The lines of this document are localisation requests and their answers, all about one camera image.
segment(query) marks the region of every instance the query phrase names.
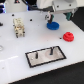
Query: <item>dark background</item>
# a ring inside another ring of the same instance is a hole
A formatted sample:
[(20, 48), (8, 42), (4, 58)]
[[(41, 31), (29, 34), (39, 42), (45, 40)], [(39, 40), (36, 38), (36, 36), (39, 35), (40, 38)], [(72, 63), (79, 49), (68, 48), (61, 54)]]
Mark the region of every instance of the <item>dark background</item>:
[[(36, 0), (27, 1), (32, 5), (36, 2)], [(84, 31), (84, 8), (79, 8), (72, 18), (72, 21)], [(84, 62), (26, 78), (11, 84), (84, 84)]]

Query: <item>white tabletop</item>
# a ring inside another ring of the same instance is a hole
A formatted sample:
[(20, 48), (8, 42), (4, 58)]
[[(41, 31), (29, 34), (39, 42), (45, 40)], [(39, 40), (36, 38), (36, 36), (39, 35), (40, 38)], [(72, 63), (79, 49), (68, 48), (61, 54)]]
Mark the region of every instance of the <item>white tabletop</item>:
[[(1, 14), (0, 22), (0, 84), (18, 81), (37, 74), (84, 61), (84, 32), (73, 22), (67, 21), (65, 15), (56, 14), (54, 21), (60, 24), (56, 31), (46, 27), (46, 13), (32, 11), (25, 13)], [(25, 25), (25, 37), (16, 38), (13, 18), (22, 18)], [(63, 34), (74, 34), (73, 42), (66, 42)], [(30, 68), (25, 53), (52, 46), (59, 46), (67, 59)]]

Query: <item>wire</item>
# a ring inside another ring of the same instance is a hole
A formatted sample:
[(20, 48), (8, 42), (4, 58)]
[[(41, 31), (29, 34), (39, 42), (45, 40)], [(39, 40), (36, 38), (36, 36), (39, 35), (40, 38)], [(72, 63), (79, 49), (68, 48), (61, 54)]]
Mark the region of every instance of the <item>wire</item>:
[(32, 10), (38, 10), (38, 11), (44, 11), (44, 12), (54, 12), (53, 7), (49, 6), (47, 8), (43, 8), (43, 9), (39, 9), (39, 8), (35, 8), (32, 5), (28, 4), (25, 0), (22, 0), (26, 5), (28, 5)]

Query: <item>red object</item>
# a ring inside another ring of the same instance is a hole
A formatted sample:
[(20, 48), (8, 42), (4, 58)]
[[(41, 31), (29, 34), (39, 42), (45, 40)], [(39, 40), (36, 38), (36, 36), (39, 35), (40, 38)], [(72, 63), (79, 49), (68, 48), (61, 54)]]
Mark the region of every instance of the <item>red object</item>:
[(74, 36), (72, 33), (70, 32), (66, 32), (64, 35), (63, 35), (63, 39), (65, 41), (68, 41), (68, 42), (72, 42), (74, 40)]
[(18, 1), (16, 1), (18, 3)]

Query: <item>small white part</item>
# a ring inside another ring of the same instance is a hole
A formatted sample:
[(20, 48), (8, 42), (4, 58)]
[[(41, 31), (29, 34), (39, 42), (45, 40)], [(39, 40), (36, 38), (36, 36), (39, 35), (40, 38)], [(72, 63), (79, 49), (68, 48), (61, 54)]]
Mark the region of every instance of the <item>small white part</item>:
[(21, 18), (14, 19), (13, 23), (15, 25), (16, 36), (24, 36), (24, 24)]

